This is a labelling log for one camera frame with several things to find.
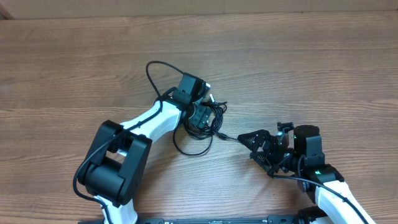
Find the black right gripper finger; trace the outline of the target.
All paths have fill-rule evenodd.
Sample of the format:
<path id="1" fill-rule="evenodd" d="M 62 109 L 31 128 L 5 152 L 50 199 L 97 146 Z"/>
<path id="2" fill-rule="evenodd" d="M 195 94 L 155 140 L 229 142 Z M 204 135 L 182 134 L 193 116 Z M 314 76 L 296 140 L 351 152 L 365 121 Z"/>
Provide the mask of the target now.
<path id="1" fill-rule="evenodd" d="M 262 168 L 265 172 L 269 172 L 271 169 L 271 164 L 267 160 L 267 156 L 265 152 L 251 152 L 249 155 L 250 159 L 252 159 L 255 163 L 257 163 L 260 168 Z"/>
<path id="2" fill-rule="evenodd" d="M 266 141 L 271 139 L 269 131 L 260 129 L 251 133 L 240 134 L 238 141 L 246 146 L 251 152 L 257 152 L 259 148 L 263 147 Z"/>

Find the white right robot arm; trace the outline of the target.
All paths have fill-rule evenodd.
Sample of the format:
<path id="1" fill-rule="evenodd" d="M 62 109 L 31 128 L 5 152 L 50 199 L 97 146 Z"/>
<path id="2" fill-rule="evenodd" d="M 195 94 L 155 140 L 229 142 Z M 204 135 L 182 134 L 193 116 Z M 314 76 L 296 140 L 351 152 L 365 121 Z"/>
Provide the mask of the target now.
<path id="1" fill-rule="evenodd" d="M 278 123 L 277 130 L 275 136 L 265 129 L 240 134 L 238 141 L 270 178 L 297 181 L 312 201 L 289 223 L 373 223 L 345 178 L 326 163 L 319 127 Z"/>

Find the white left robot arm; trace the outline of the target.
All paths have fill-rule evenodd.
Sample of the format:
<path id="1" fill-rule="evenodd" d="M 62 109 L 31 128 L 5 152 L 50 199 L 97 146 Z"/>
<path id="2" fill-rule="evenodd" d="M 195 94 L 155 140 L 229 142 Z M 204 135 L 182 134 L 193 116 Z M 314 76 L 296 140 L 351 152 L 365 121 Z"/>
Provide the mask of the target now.
<path id="1" fill-rule="evenodd" d="M 73 177 L 77 196 L 100 205 L 98 223 L 136 223 L 133 199 L 140 186 L 149 152 L 164 134 L 193 118 L 205 123 L 201 107 L 210 84 L 184 73 L 178 86 L 158 95 L 153 106 L 123 123 L 107 120 L 98 128 L 93 142 Z"/>

